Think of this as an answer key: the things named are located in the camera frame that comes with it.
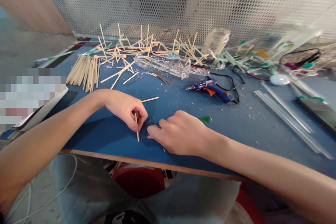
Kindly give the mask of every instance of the green cap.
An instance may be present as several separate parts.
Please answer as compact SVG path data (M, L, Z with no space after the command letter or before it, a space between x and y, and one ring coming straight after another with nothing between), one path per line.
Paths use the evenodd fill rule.
M201 117L201 118L199 118L199 120L202 122L202 123L204 123L204 124L208 124L209 122L211 122L212 121L212 119L211 119L211 117L210 116L204 116L204 117Z

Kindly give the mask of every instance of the metal mesh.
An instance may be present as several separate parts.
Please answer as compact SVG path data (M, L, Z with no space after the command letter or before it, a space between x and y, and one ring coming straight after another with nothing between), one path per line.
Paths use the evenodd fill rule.
M196 44L216 27L231 30L229 46L265 34L259 46L269 48L292 24L310 25L336 0L53 0L76 36L100 35L99 23L108 37L118 37L117 23L129 39L144 34L172 42L177 29L187 40L198 32ZM336 7L317 23L322 39L336 40Z

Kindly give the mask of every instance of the clear plastic sheet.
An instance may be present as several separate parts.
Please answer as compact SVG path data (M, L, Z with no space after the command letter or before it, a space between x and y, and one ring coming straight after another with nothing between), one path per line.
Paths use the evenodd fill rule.
M190 74L210 75L209 69L196 68L191 65L190 59L181 57L135 56L134 61L139 67L149 71L159 70L182 79L188 78Z

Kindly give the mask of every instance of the blue glue gun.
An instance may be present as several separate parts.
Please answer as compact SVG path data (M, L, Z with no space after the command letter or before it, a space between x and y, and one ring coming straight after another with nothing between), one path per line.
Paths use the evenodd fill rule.
M186 88L186 90L206 90L210 94L210 96L213 96L216 94L224 103L234 102L238 104L236 100L232 98L232 96L228 93L219 88L217 85L217 81L213 78L209 78L208 80L203 80L200 82L197 82L195 84L192 84L190 87Z

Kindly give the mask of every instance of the bundle of wooden sticks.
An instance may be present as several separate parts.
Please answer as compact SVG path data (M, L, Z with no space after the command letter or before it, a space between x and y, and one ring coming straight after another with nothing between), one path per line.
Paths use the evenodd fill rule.
M80 55L72 67L66 83L74 86L81 86L86 93L92 92L94 86L98 88L99 82L99 57Z

